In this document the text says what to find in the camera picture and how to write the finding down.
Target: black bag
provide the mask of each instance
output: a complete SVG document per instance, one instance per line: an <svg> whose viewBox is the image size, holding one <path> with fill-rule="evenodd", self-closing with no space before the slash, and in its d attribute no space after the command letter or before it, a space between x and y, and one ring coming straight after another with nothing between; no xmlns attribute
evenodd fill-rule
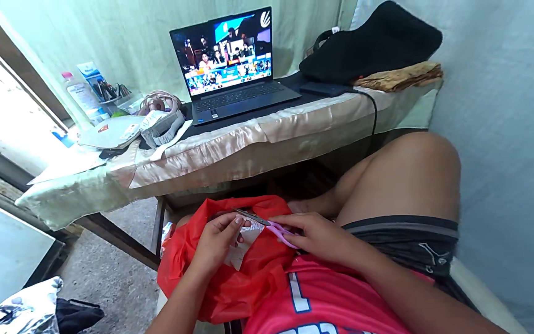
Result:
<svg viewBox="0 0 534 334"><path fill-rule="evenodd" d="M348 84L426 61L441 43L438 29L385 1L358 29L333 34L300 63L300 71L312 80Z"/></svg>
<svg viewBox="0 0 534 334"><path fill-rule="evenodd" d="M100 321L104 317L104 312L100 305L75 299L64 300L63 298L57 298L55 316L60 334L77 334Z"/></svg>

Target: concrete floor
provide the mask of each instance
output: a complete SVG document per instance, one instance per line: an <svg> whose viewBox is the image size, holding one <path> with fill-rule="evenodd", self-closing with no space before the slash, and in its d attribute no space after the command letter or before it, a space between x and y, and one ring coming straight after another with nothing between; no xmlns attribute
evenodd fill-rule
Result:
<svg viewBox="0 0 534 334"><path fill-rule="evenodd" d="M144 246L151 244L156 199L131 203L104 214ZM156 272L89 231L84 231L60 276L59 297L100 304L106 316L87 334L143 333L155 315Z"/></svg>

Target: pink shirt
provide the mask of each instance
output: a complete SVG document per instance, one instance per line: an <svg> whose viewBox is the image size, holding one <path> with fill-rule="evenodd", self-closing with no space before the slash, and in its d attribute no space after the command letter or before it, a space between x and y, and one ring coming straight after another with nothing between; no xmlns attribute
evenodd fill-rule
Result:
<svg viewBox="0 0 534 334"><path fill-rule="evenodd" d="M261 304L244 334L410 334L358 277L351 269L301 255L288 270L289 288Z"/></svg>

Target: laptop keyboard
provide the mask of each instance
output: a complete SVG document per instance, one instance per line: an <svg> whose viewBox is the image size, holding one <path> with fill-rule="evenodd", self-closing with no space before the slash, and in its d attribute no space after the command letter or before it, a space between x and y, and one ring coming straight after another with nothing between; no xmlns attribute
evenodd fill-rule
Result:
<svg viewBox="0 0 534 334"><path fill-rule="evenodd" d="M215 109L232 103L252 99L253 97L275 93L280 90L283 90L283 88L279 87L278 84L262 84L259 86L248 87L231 93L211 97L209 99L195 101L195 109L197 111Z"/></svg>

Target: table leg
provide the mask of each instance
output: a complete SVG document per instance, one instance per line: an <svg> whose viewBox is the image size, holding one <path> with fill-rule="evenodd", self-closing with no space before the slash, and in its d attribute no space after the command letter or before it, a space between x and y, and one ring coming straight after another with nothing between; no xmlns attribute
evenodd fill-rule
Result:
<svg viewBox="0 0 534 334"><path fill-rule="evenodd" d="M162 247L162 229L164 228L164 216L166 214L166 200L163 196L156 196L158 205L156 207L156 217L154 220L154 233L152 234L152 247L155 254L159 256L159 250Z"/></svg>
<svg viewBox="0 0 534 334"><path fill-rule="evenodd" d="M100 213L93 213L92 215L80 218L76 221L76 224L81 225L88 231L108 241L111 245L129 254L135 260L158 271L159 254L153 254L149 249L145 248L145 246L133 239L129 234Z"/></svg>

